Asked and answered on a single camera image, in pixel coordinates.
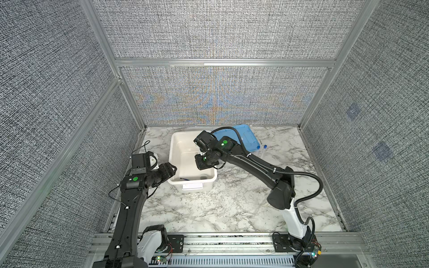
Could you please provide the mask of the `white plastic bin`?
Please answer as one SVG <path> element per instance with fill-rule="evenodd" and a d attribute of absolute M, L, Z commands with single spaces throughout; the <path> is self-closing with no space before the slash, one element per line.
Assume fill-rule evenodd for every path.
<path fill-rule="evenodd" d="M 169 162 L 177 167 L 176 174 L 168 180 L 168 183 L 180 193 L 207 192 L 213 189 L 217 180 L 217 170 L 214 168 L 199 170 L 194 159 L 200 155 L 199 147 L 193 140 L 201 133 L 198 131 L 175 132 L 172 135 L 169 152 Z M 208 179 L 201 180 L 200 176 L 207 174 Z"/>

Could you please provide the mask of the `blue plastic lid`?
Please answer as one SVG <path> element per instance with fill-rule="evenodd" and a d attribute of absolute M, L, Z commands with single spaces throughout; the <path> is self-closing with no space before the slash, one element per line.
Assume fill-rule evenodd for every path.
<path fill-rule="evenodd" d="M 231 129 L 218 130 L 218 131 L 214 132 L 213 135 L 218 140 L 220 140 L 224 136 L 228 136 L 231 139 L 237 141 L 238 143 L 241 143 L 241 141 L 243 141 L 244 146 L 251 153 L 256 152 L 260 149 L 260 143 L 257 140 L 254 133 L 252 132 L 250 126 L 242 124 L 242 125 L 233 126 L 233 128 L 240 134 L 240 136 L 241 136 L 240 141 L 239 141 L 238 136 L 235 133 L 235 131 L 231 130 Z"/>

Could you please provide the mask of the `blue-capped test tube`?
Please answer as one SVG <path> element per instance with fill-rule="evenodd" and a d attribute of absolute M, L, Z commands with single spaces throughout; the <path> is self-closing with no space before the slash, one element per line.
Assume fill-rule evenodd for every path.
<path fill-rule="evenodd" d="M 268 145 L 264 145 L 260 154 L 260 158 L 263 158 L 265 152 L 267 151 Z"/>

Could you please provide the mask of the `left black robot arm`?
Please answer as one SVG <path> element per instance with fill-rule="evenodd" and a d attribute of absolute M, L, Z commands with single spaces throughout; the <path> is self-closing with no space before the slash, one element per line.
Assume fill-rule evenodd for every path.
<path fill-rule="evenodd" d="M 163 184 L 176 171 L 170 163 L 158 163 L 150 151 L 131 156 L 131 169 L 118 186 L 121 196 L 115 231 L 103 259 L 94 262 L 94 268 L 147 268 L 154 254 L 168 247 L 164 225 L 149 226 L 142 236 L 139 225 L 149 189 Z"/>

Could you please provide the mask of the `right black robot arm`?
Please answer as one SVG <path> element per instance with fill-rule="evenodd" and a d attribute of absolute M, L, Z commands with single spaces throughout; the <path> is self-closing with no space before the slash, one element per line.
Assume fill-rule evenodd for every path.
<path fill-rule="evenodd" d="M 199 170 L 218 169 L 220 161 L 235 165 L 263 182 L 270 193 L 267 202 L 279 210 L 288 228 L 289 247 L 295 252 L 303 252 L 311 245 L 320 247 L 316 241 L 315 220 L 303 220 L 298 205 L 317 197 L 324 184 L 316 174 L 295 172 L 290 167 L 281 168 L 270 164 L 251 153 L 234 127 L 220 127 L 211 132 L 202 131 L 193 140 L 201 154 L 195 156 Z M 318 182 L 318 189 L 303 198 L 296 199 L 294 177 L 306 176 Z"/>

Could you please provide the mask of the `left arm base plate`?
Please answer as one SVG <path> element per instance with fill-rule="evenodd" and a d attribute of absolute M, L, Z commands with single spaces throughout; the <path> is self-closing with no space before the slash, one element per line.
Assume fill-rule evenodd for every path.
<path fill-rule="evenodd" d="M 167 239 L 162 238 L 161 244 L 154 251 L 155 254 L 168 254 L 168 253 L 183 253 L 184 238 L 182 234 L 167 234 Z"/>

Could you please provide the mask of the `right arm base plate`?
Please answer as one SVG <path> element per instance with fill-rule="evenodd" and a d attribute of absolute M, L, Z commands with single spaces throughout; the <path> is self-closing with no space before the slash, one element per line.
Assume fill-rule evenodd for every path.
<path fill-rule="evenodd" d="M 319 255 L 322 251 L 322 246 L 317 240 L 317 236 L 314 234 L 312 238 L 307 235 L 303 240 L 299 240 L 288 233 L 274 232 L 271 235 L 271 240 L 275 252 L 296 252 L 304 250 L 313 255 Z"/>

